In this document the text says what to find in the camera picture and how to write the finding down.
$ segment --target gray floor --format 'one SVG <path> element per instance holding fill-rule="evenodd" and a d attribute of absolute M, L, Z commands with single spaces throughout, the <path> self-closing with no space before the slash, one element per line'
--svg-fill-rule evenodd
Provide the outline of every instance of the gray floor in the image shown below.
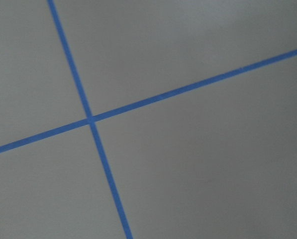
<path fill-rule="evenodd" d="M 55 0 L 94 114 L 297 49 L 297 0 Z M 0 0 L 0 146 L 85 119 L 48 4 Z M 135 239 L 297 239 L 297 56 L 97 122 Z M 125 238 L 88 126 L 0 154 L 0 239 Z"/>

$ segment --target gray surface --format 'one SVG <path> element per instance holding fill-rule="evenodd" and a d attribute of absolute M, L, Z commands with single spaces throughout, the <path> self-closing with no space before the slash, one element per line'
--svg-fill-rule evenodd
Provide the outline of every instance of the gray surface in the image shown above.
<path fill-rule="evenodd" d="M 297 48 L 297 0 L 55 0 L 94 114 Z"/>
<path fill-rule="evenodd" d="M 83 119 L 45 0 L 0 0 L 0 146 Z"/>
<path fill-rule="evenodd" d="M 0 239 L 121 239 L 87 126 L 0 154 Z"/>
<path fill-rule="evenodd" d="M 94 114 L 297 48 L 297 0 L 55 0 Z M 0 0 L 0 145 L 85 117 L 45 0 Z M 134 239 L 297 239 L 297 57 L 99 122 Z M 0 154 L 0 239 L 122 239 L 88 127 Z"/>
<path fill-rule="evenodd" d="M 137 239 L 297 239 L 297 57 L 99 122 Z"/>

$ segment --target tape strip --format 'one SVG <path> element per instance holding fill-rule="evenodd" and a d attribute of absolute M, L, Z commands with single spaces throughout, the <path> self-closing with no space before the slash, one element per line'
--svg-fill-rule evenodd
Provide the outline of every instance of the tape strip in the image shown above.
<path fill-rule="evenodd" d="M 104 172 L 105 172 L 105 175 L 106 175 L 106 179 L 108 181 L 108 184 L 109 184 L 109 187 L 110 187 L 110 190 L 111 190 L 114 202 L 115 202 L 115 206 L 116 206 L 116 209 L 117 209 L 121 224 L 122 224 L 123 229 L 124 229 L 124 233 L 125 233 L 127 239 L 133 239 L 133 236 L 132 236 L 132 233 L 131 233 L 131 230 L 130 230 L 130 227 L 129 227 L 129 224 L 128 224 L 128 221 L 127 221 L 127 218 L 126 218 L 126 215 L 125 215 L 125 211 L 124 211 L 124 208 L 122 206 L 122 202 L 120 200 L 120 197 L 119 197 L 119 194 L 118 194 L 118 191 L 117 191 L 117 187 L 116 187 L 116 184 L 115 184 L 115 181 L 114 181 L 114 178 L 113 178 L 113 174 L 111 172 L 111 169 L 110 169 L 110 166 L 109 166 L 109 163 L 108 163 L 108 160 L 107 160 L 107 157 L 106 157 L 106 154 L 105 154 L 105 151 L 104 151 L 104 148 L 103 148 L 100 136 L 99 136 L 99 132 L 98 132 L 97 127 L 96 127 L 96 125 L 95 125 L 95 123 L 93 121 L 92 111 L 91 111 L 89 102 L 87 100 L 87 96 L 85 94 L 85 91 L 83 89 L 83 85 L 82 85 L 78 70 L 77 70 L 76 65 L 74 63 L 73 56 L 72 56 L 70 48 L 69 48 L 69 44 L 68 44 L 68 42 L 66 40 L 66 37 L 65 37 L 65 34 L 64 34 L 64 31 L 63 31 L 63 28 L 62 28 L 62 25 L 61 25 L 57 10 L 56 10 L 56 7 L 55 7 L 55 5 L 53 3 L 53 0 L 48 0 L 48 4 L 49 4 L 49 7 L 50 7 L 52 17 L 54 19 L 54 24 L 55 24 L 55 26 L 57 28 L 58 33 L 59 33 L 59 37 L 60 37 L 60 40 L 61 40 L 61 43 L 62 43 L 62 46 L 63 46 L 63 50 L 65 52 L 67 61 L 68 61 L 69 66 L 70 66 L 74 82 L 76 84 L 78 93 L 80 95 L 81 102 L 82 102 L 84 111 L 86 113 L 87 120 L 88 120 L 88 123 L 90 125 L 90 129 L 91 129 L 91 132 L 92 132 L 96 147 L 97 147 L 98 152 L 99 152 L 99 157 L 100 157 L 100 160 L 101 160 L 102 165 L 103 165 L 103 169 L 104 169 Z"/>
<path fill-rule="evenodd" d="M 125 113 L 127 111 L 131 111 L 131 110 L 134 110 L 134 109 L 137 109 L 137 108 L 140 108 L 140 107 L 143 107 L 143 106 L 146 106 L 146 105 L 158 102 L 158 101 L 165 100 L 170 97 L 174 97 L 176 95 L 179 95 L 179 94 L 182 94 L 182 93 L 185 93 L 188 91 L 192 91 L 192 90 L 200 88 L 200 87 L 204 87 L 206 85 L 213 84 L 215 82 L 223 81 L 225 79 L 240 75 L 242 73 L 246 73 L 248 71 L 252 71 L 252 70 L 255 70 L 255 69 L 258 69 L 258 68 L 261 68 L 261 67 L 279 62 L 279 61 L 283 61 L 285 59 L 288 59 L 288 58 L 291 58 L 294 56 L 297 56 L 297 50 L 289 51 L 287 53 L 284 53 L 284 54 L 281 54 L 281 55 L 278 55 L 275 57 L 271 57 L 271 58 L 268 58 L 263 61 L 253 63 L 251 65 L 247 65 L 247 66 L 238 68 L 236 70 L 232 70 L 232 71 L 229 71 L 229 72 L 226 72 L 226 73 L 214 76 L 214 77 L 210 77 L 208 79 L 205 79 L 205 80 L 202 80 L 202 81 L 199 81 L 199 82 L 187 85 L 187 86 L 183 86 L 183 87 L 177 88 L 175 90 L 171 90 L 171 91 L 162 93 L 160 95 L 156 95 L 156 96 L 153 96 L 153 97 L 141 100 L 141 101 L 131 103 L 126 106 L 116 108 L 111 111 L 101 113 L 99 115 L 93 116 L 93 120 L 96 122 L 96 121 L 100 121 L 103 119 L 107 119 L 107 118 Z"/>
<path fill-rule="evenodd" d="M 24 139 L 21 139 L 21 140 L 12 142 L 12 143 L 8 143 L 6 145 L 0 146 L 0 153 L 6 152 L 6 151 L 14 149 L 14 148 L 18 148 L 18 147 L 21 147 L 21 146 L 24 146 L 24 145 L 27 145 L 27 144 L 30 144 L 33 142 L 36 142 L 39 140 L 42 140 L 44 138 L 48 138 L 48 137 L 55 136 L 60 133 L 67 132 L 67 131 L 70 131 L 75 128 L 82 127 L 87 124 L 88 124 L 87 119 L 83 119 L 83 120 L 80 120 L 80 121 L 77 121 L 74 123 L 70 123 L 70 124 L 67 124 L 67 125 L 64 125 L 64 126 L 61 126 L 58 128 L 54 128 L 54 129 L 45 131 L 43 133 L 39 133 L 39 134 L 30 136 L 28 138 L 24 138 Z"/>

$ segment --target floor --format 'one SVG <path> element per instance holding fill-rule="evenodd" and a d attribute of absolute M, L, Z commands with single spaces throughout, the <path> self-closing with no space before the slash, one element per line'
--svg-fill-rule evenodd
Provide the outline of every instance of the floor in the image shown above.
<path fill-rule="evenodd" d="M 297 239 L 297 0 L 0 0 L 0 239 Z"/>

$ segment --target blue painter's tape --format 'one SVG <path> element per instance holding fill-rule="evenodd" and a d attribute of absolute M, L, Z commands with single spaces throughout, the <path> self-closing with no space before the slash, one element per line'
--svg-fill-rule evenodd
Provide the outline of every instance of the blue painter's tape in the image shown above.
<path fill-rule="evenodd" d="M 51 14 L 52 14 L 52 17 L 53 17 L 53 20 L 54 20 L 54 24 L 55 24 L 55 26 L 57 28 L 57 31 L 58 31 L 58 34 L 59 34 L 59 37 L 60 37 L 60 40 L 61 40 L 61 43 L 62 43 L 62 47 L 63 47 L 64 53 L 65 53 L 65 56 L 67 58 L 69 66 L 70 66 L 70 70 L 71 70 L 75 85 L 76 85 L 77 90 L 79 92 L 84 111 L 85 111 L 87 117 L 89 118 L 89 117 L 92 116 L 92 112 L 90 110 L 90 106 L 89 106 L 89 103 L 88 103 L 88 100 L 87 100 L 87 97 L 86 97 L 82 82 L 80 80 L 78 69 L 77 69 L 77 67 L 76 67 L 76 65 L 74 63 L 73 56 L 71 54 L 69 44 L 68 44 L 68 42 L 66 40 L 64 30 L 62 28 L 62 25 L 61 25 L 57 10 L 55 8 L 53 0 L 48 0 L 48 3 L 49 3 L 50 11 L 51 11 Z"/>
<path fill-rule="evenodd" d="M 97 129 L 95 123 L 91 123 L 90 127 L 92 130 L 94 141 L 96 143 L 96 146 L 97 146 L 97 149 L 99 152 L 100 160 L 102 162 L 102 165 L 103 165 L 106 177 L 107 177 L 109 187 L 113 194 L 114 202 L 115 202 L 115 205 L 116 205 L 116 208 L 118 211 L 120 221 L 122 222 L 124 233 L 125 233 L 127 239 L 133 239 L 132 232 L 131 232 L 129 224 L 127 222 L 127 218 L 126 218 L 126 215 L 125 215 L 125 212 L 123 209 L 123 205 L 122 205 L 121 199 L 119 197 L 119 193 L 118 193 L 118 190 L 117 190 L 114 178 L 113 178 L 113 174 L 112 174 L 112 171 L 110 169 L 110 166 L 109 166 L 106 154 L 105 154 L 103 144 L 102 144 L 100 136 L 99 136 L 98 129 Z"/>
<path fill-rule="evenodd" d="M 77 121 L 77 122 L 74 122 L 74 123 L 70 123 L 70 124 L 67 124 L 67 125 L 64 125 L 64 126 L 61 126 L 61 127 L 58 127 L 58 128 L 48 130 L 48 131 L 43 132 L 43 133 L 39 133 L 39 134 L 30 136 L 28 138 L 18 140 L 18 141 L 15 141 L 15 142 L 0 146 L 0 153 L 6 152 L 6 151 L 14 149 L 14 148 L 24 146 L 26 144 L 30 144 L 30 143 L 42 140 L 44 138 L 55 136 L 57 134 L 64 133 L 66 131 L 69 131 L 69 130 L 72 130 L 72 129 L 75 129 L 75 128 L 82 127 L 82 126 L 85 126 L 87 124 L 88 124 L 88 120 L 83 119 L 83 120 L 80 120 L 80 121 Z"/>
<path fill-rule="evenodd" d="M 205 80 L 202 80 L 202 81 L 199 81 L 199 82 L 187 85 L 187 86 L 183 86 L 183 87 L 177 88 L 175 90 L 171 90 L 171 91 L 162 93 L 160 95 L 156 95 L 156 96 L 153 96 L 153 97 L 141 100 L 141 101 L 131 103 L 131 104 L 126 105 L 126 106 L 116 108 L 116 109 L 111 110 L 111 111 L 104 112 L 102 114 L 93 116 L 93 120 L 94 121 L 100 121 L 100 120 L 103 120 L 103 119 L 107 119 L 109 117 L 113 117 L 113 116 L 122 114 L 124 112 L 131 111 L 131 110 L 134 110 L 134 109 L 137 109 L 137 108 L 152 104 L 154 102 L 162 101 L 164 99 L 167 99 L 167 98 L 170 98 L 170 97 L 173 97 L 173 96 L 176 96 L 176 95 L 179 95 L 179 94 L 182 94 L 182 93 L 185 93 L 185 92 L 188 92 L 188 91 L 191 91 L 191 90 L 194 90 L 194 89 L 197 89 L 197 88 L 209 85 L 209 84 L 213 84 L 215 82 L 222 81 L 222 80 L 231 78 L 233 76 L 237 76 L 237 75 L 240 75 L 242 73 L 246 73 L 248 71 L 252 71 L 252 70 L 255 70 L 255 69 L 258 69 L 258 68 L 261 68 L 261 67 L 264 67 L 264 66 L 267 66 L 267 65 L 270 65 L 270 64 L 273 64 L 273 63 L 276 63 L 276 62 L 279 62 L 279 61 L 294 57 L 294 56 L 297 56 L 297 50 L 289 51 L 287 53 L 284 53 L 284 54 L 281 54 L 281 55 L 278 55 L 278 56 L 275 56 L 275 57 L 272 57 L 272 58 L 268 58 L 268 59 L 263 60 L 263 61 L 253 63 L 251 65 L 247 65 L 247 66 L 238 68 L 236 70 L 232 70 L 232 71 L 223 73 L 221 75 L 210 77 L 208 79 L 205 79 Z"/>
<path fill-rule="evenodd" d="M 99 152 L 99 157 L 100 157 L 100 160 L 101 160 L 103 168 L 104 168 L 106 179 L 108 181 L 108 184 L 109 184 L 109 187 L 110 187 L 110 190 L 111 190 L 114 202 L 115 202 L 115 206 L 116 206 L 116 209 L 117 209 L 121 224 L 122 224 L 123 229 L 124 229 L 125 236 L 126 236 L 127 239 L 133 239 L 133 236 L 132 236 L 132 233 L 131 233 L 131 230 L 130 230 L 130 227 L 129 227 L 129 224 L 128 224 L 128 221 L 127 221 L 124 209 L 123 209 L 123 206 L 122 206 L 122 202 L 120 200 L 120 197 L 119 197 L 119 194 L 118 194 L 118 191 L 117 191 L 117 187 L 116 187 L 116 184 L 114 182 L 113 174 L 112 174 L 111 169 L 109 167 L 109 163 L 108 163 L 108 160 L 107 160 L 107 157 L 106 157 L 102 142 L 100 140 L 99 132 L 98 132 L 98 130 L 96 128 L 96 125 L 95 125 L 95 123 L 93 121 L 92 111 L 91 111 L 87 96 L 85 94 L 85 91 L 83 89 L 83 85 L 82 85 L 78 70 L 76 68 L 76 65 L 74 63 L 73 56 L 71 54 L 68 42 L 66 40 L 66 37 L 65 37 L 65 34 L 64 34 L 64 31 L 63 31 L 63 28 L 62 28 L 58 13 L 56 11 L 55 5 L 54 5 L 52 0 L 48 0 L 48 4 L 50 6 L 51 14 L 53 16 L 54 23 L 55 23 L 57 31 L 59 33 L 59 37 L 60 37 L 60 40 L 61 40 L 61 43 L 62 43 L 62 46 L 63 46 L 63 50 L 65 52 L 66 58 L 68 60 L 69 66 L 70 66 L 71 73 L 72 73 L 72 76 L 74 78 L 74 82 L 76 84 L 78 93 L 80 95 L 82 105 L 83 105 L 84 111 L 85 111 L 86 116 L 87 116 L 88 124 L 90 125 L 91 132 L 92 132 L 96 147 L 97 147 L 98 152 Z"/>

